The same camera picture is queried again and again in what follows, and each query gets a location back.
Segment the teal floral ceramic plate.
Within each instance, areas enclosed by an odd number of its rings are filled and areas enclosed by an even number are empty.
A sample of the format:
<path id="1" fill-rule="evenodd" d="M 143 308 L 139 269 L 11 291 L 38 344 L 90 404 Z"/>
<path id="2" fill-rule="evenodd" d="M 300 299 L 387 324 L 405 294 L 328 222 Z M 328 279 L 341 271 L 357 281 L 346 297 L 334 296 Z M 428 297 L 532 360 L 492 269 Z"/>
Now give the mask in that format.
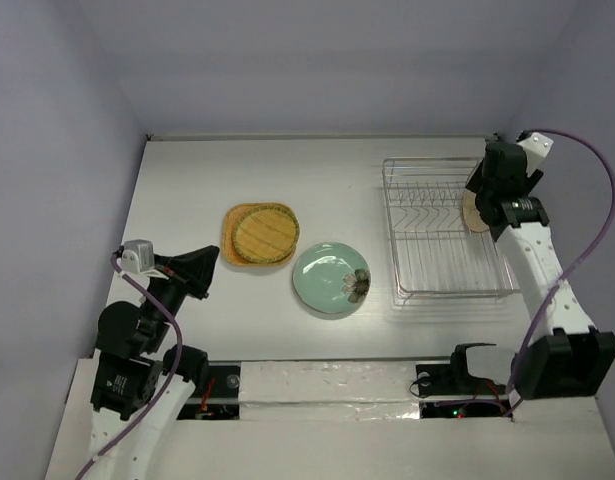
<path id="1" fill-rule="evenodd" d="M 307 248 L 292 272 L 292 284 L 300 300 L 326 315 L 343 315 L 358 309 L 371 283 L 371 270 L 364 257 L 339 242 Z"/>

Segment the large orange woven plate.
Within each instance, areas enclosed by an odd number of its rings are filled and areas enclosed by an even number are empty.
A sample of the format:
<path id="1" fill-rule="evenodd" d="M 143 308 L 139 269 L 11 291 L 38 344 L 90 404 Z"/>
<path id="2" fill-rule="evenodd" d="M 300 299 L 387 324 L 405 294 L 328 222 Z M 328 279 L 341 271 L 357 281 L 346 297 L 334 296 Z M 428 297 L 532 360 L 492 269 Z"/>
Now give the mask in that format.
<path id="1" fill-rule="evenodd" d="M 234 266 L 280 266 L 295 253 L 299 235 L 298 220 L 287 205 L 243 203 L 225 215 L 222 254 Z"/>

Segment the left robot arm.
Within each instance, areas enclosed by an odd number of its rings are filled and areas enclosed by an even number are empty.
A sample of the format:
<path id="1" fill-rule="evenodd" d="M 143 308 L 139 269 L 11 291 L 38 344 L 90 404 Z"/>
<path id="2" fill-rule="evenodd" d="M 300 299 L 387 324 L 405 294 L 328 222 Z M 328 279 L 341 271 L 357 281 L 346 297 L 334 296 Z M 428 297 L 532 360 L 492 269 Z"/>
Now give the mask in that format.
<path id="1" fill-rule="evenodd" d="M 115 301 L 98 319 L 91 433 L 80 479 L 149 479 L 177 417 L 211 387 L 206 352 L 186 346 L 176 315 L 186 299 L 208 296 L 220 250 L 163 256 L 147 240 L 111 255 L 140 304 Z"/>

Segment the beige floral ceramic plate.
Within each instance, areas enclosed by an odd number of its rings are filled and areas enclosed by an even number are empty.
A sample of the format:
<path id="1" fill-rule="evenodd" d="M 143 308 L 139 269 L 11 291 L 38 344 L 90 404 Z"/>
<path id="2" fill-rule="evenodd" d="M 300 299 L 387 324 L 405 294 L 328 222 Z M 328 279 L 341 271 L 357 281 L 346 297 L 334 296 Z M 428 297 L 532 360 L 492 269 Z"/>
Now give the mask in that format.
<path id="1" fill-rule="evenodd" d="M 483 185 L 482 165 L 478 164 L 470 173 L 462 196 L 462 220 L 467 229 L 484 233 L 489 226 L 482 220 L 476 205 L 476 197 Z"/>

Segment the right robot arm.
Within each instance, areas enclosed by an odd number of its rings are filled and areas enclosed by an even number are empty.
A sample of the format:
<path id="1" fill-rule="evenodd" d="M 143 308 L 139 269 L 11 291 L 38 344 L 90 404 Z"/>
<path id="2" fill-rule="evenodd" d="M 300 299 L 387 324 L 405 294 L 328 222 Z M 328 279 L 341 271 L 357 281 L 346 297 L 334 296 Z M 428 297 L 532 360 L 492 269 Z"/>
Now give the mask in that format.
<path id="1" fill-rule="evenodd" d="M 447 368 L 457 391 L 469 392 L 486 379 L 504 385 L 514 401 L 589 397 L 615 359 L 615 335 L 596 327 L 569 283 L 611 226 L 615 198 L 591 244 L 562 267 L 546 208 L 532 194 L 553 146 L 550 135 L 525 131 L 512 143 L 488 143 L 466 181 L 463 223 L 490 235 L 512 268 L 531 321 L 516 352 L 491 343 L 457 346 Z"/>

